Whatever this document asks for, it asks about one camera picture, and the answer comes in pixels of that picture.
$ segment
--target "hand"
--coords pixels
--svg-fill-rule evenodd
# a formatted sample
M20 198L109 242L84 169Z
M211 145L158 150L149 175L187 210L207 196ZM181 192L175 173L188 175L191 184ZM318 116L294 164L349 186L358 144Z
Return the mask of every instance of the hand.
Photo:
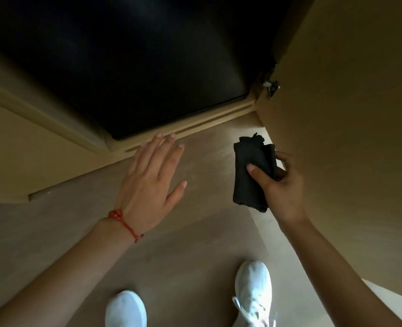
M292 156L280 151L276 158L285 163L287 171L277 167L280 181L275 181L258 167L248 164L247 170L262 187L272 214L281 224L306 220L304 208L304 178L294 167Z
M162 142L158 133L151 142L142 144L134 155L115 203L121 209L124 221L138 234L157 226L183 197L187 181L180 182L168 195L176 166L184 146L175 147L164 163L167 153L175 143L175 133Z

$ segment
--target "floor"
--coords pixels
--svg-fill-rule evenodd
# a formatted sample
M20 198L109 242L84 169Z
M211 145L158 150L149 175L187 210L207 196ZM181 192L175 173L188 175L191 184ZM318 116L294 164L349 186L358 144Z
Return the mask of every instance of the floor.
M149 326L230 326L234 276L245 259L271 273L271 317L311 326L326 313L296 254L269 211L232 202L233 143L255 132L255 113L179 140L186 145L173 184L185 197L100 282L69 326L102 326L106 302L123 289L139 293ZM36 193L30 203L0 205L0 306L78 241L113 207L130 160Z

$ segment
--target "black cloth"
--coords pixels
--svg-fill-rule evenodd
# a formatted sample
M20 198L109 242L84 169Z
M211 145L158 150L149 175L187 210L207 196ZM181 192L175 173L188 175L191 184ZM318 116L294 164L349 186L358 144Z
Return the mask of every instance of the black cloth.
M255 133L253 137L242 136L234 144L236 153L236 179L233 202L266 212L268 204L260 185L249 175L246 166L253 164L268 176L278 180L276 174L275 145L265 145L264 138Z

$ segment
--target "person's left arm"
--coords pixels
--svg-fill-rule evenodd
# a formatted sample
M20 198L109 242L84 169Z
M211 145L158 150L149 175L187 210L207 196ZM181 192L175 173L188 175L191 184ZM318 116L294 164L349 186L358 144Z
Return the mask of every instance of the person's left arm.
M186 187L183 181L167 195L184 147L176 147L164 163L175 134L160 145L162 140L161 134L157 134L138 149L115 204L138 235L157 226L183 197ZM66 325L133 243L134 237L121 222L100 219L84 238L0 308L0 327Z

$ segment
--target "sneaker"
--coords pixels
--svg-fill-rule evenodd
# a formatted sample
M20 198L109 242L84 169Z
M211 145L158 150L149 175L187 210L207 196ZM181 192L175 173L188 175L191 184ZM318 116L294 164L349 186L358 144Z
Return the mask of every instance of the sneaker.
M262 262L247 261L239 268L233 302L248 324L269 327L272 284L268 268Z
M106 327L147 327L147 311L139 295L126 290L109 301L105 321Z

